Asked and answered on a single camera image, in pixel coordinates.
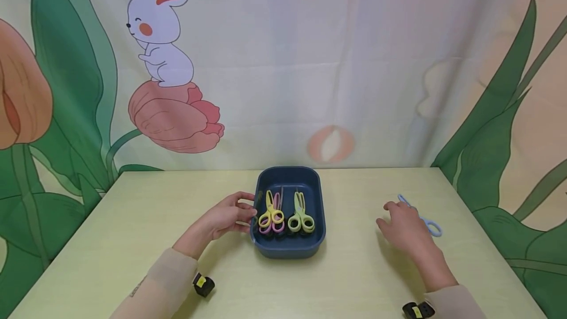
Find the yellow scissors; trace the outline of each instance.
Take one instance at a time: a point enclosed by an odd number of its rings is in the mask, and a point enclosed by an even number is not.
[[[305,213],[305,196],[303,196],[303,192],[299,192],[295,189],[293,197],[295,213],[287,220],[288,228],[294,233],[299,232],[300,229],[303,229],[306,233],[313,233],[315,220]]]
[[[268,228],[272,223],[279,224],[284,222],[284,213],[274,208],[274,197],[272,192],[266,192],[266,212],[258,218],[260,228]]]

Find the light green table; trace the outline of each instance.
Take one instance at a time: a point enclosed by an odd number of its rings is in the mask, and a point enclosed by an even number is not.
[[[10,318],[107,318],[191,222],[229,193],[254,192],[259,172],[125,173]],[[439,170],[318,173],[327,221],[318,253],[269,260],[245,234],[224,236],[200,264],[215,292],[192,293],[175,318],[402,318],[424,288],[374,223],[398,193],[443,227],[436,243],[488,318],[545,318]],[[265,288],[268,275],[279,285]]]

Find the green scissors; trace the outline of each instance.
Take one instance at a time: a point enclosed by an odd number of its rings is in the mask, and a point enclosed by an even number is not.
[[[287,220],[288,228],[294,233],[299,232],[301,229],[306,233],[313,233],[315,220],[305,213],[305,196],[303,196],[303,192],[299,192],[295,189],[293,197],[295,213]]]

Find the light blue scissors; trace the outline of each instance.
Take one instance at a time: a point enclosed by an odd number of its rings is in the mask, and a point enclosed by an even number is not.
[[[402,195],[398,195],[398,200],[405,202],[411,208],[415,208],[412,207],[411,204]],[[419,218],[421,218],[421,220],[425,222],[425,225],[427,226],[427,229],[429,229],[429,233],[431,233],[432,236],[438,238],[443,235],[443,229],[441,229],[441,227],[439,226],[439,224],[437,224],[437,222],[434,222],[427,218],[423,218],[422,216],[419,216]]]

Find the flower stem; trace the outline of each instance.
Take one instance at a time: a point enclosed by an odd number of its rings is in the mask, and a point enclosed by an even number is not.
[[[43,244],[41,237],[41,227],[39,223],[39,214],[37,212],[37,203],[33,196],[30,180],[26,171],[26,154],[30,154],[30,147],[27,144],[14,144],[12,145],[12,166],[20,193],[22,194],[22,203],[26,210],[28,218],[28,225],[30,233],[32,234],[33,242],[37,247],[37,251],[41,257],[44,270],[49,266],[49,258],[47,251]]]
[[[118,150],[127,143],[127,141],[133,139],[134,137],[137,137],[139,135],[141,135],[142,132],[139,131],[139,129],[134,129],[126,134],[124,134],[122,137],[120,137],[117,141],[114,142],[114,144],[112,144],[112,147],[110,147],[110,149],[108,150],[108,154],[107,154],[107,158],[106,158],[106,165],[108,168],[108,180],[111,181],[111,183],[115,182],[115,174],[112,172],[112,165],[113,165],[113,160],[114,160],[114,156],[116,155],[116,152],[118,152]]]

